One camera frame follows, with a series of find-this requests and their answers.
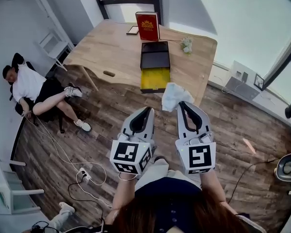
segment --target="gold emblem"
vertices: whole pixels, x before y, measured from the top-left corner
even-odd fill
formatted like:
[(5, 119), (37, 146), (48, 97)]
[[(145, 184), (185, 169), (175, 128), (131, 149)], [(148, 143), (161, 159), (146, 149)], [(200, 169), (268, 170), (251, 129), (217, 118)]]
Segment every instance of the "gold emblem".
[(149, 22), (149, 21), (143, 21), (141, 27), (149, 28), (149, 29), (153, 29), (154, 28), (152, 22)]

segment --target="navy shirt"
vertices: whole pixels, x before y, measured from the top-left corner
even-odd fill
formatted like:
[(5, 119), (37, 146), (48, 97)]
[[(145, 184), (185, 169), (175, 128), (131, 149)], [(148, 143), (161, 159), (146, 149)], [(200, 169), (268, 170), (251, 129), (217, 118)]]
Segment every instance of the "navy shirt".
[(195, 233), (195, 213), (190, 200), (178, 200), (177, 197), (196, 196), (200, 192), (200, 188), (188, 181), (164, 177), (138, 189), (135, 197), (168, 197), (157, 207), (154, 232), (164, 233), (176, 226), (185, 233)]

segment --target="wooden table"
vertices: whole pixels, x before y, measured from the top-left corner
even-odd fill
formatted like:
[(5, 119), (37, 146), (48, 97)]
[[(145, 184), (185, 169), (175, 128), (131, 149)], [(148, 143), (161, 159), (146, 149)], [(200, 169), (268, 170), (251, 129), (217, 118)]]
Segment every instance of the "wooden table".
[[(96, 86), (85, 68), (107, 82), (140, 87), (143, 41), (139, 34), (126, 35), (131, 27), (132, 24), (102, 21), (72, 50), (64, 64), (80, 66), (95, 89)], [(171, 82), (186, 88), (195, 98), (194, 104), (199, 106), (208, 82), (217, 42), (208, 37), (180, 33), (161, 25), (160, 34), (161, 41), (168, 40)], [(178, 42), (187, 36), (193, 39), (193, 52), (190, 55), (182, 51)]]

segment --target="red book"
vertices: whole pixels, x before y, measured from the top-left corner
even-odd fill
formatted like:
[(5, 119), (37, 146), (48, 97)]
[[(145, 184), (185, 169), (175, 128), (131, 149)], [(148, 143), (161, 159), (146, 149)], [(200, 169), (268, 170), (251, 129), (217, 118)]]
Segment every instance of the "red book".
[(137, 12), (137, 24), (140, 38), (147, 41), (158, 41), (160, 29), (156, 12)]

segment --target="white t-shirt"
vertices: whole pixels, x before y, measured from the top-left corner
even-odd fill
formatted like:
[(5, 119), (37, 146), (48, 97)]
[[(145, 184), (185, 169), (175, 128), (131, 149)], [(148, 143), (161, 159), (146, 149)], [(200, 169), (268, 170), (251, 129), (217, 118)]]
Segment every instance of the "white t-shirt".
[(13, 83), (13, 97), (17, 102), (21, 98), (29, 98), (35, 102), (45, 80), (46, 78), (27, 65), (18, 65), (17, 80)]

